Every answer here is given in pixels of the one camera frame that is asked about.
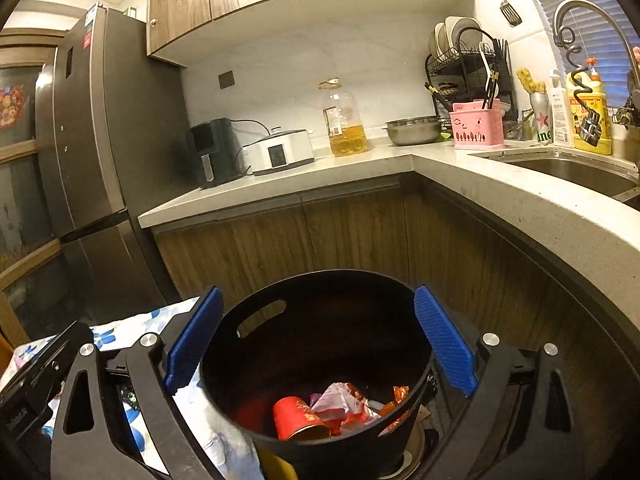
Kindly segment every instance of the window blinds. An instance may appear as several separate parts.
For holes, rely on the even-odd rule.
[[[563,0],[539,1],[551,24],[556,7]],[[640,45],[638,35],[616,0],[589,1],[602,7],[618,22],[631,46]],[[582,52],[574,54],[572,59],[576,63],[584,63],[588,57],[598,58],[596,70],[604,83],[607,103],[609,106],[622,106],[628,97],[626,81],[630,66],[625,48],[616,31],[603,17],[587,9],[570,10],[564,18],[563,25],[568,25],[574,30],[576,44],[582,46]],[[566,61],[564,54],[564,49],[561,49],[564,69],[568,73],[574,68]]]

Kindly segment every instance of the refrigerator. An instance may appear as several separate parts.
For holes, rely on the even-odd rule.
[[[93,7],[36,83],[38,163],[54,234],[91,321],[179,301],[138,216],[196,187],[180,69],[145,23]]]

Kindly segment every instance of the pink utensil holder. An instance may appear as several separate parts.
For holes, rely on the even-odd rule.
[[[461,150],[496,150],[504,148],[500,99],[482,110],[482,100],[453,103],[451,126],[454,148]]]

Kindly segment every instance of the yellow detergent bottle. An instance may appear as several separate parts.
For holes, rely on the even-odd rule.
[[[587,105],[597,111],[600,114],[600,129],[602,135],[598,141],[597,146],[591,146],[584,142],[578,131],[580,130],[580,124],[582,119],[585,118],[588,112],[582,108],[580,103],[574,97],[574,91],[579,90],[580,87],[576,86],[571,79],[571,74],[566,76],[566,90],[569,94],[569,104],[571,105],[571,114],[574,124],[574,141],[575,147],[584,150],[585,152],[601,153],[603,155],[611,155],[611,130],[609,127],[609,113],[607,112],[607,97],[604,93],[604,87],[600,79],[600,75],[595,71],[596,58],[590,57],[587,60],[587,64],[591,67],[591,73],[586,72],[578,73],[575,78],[585,85],[593,89],[590,94],[578,94]]]

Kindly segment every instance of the metal screw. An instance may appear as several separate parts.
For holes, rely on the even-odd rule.
[[[80,355],[87,357],[94,353],[94,346],[91,343],[87,343],[86,345],[82,345],[80,347]]]
[[[548,355],[558,355],[558,347],[553,343],[545,343],[543,348]]]
[[[487,332],[482,336],[482,341],[488,346],[498,346],[500,338],[492,332]]]
[[[153,346],[158,341],[156,334],[145,334],[140,338],[140,344],[142,346]]]

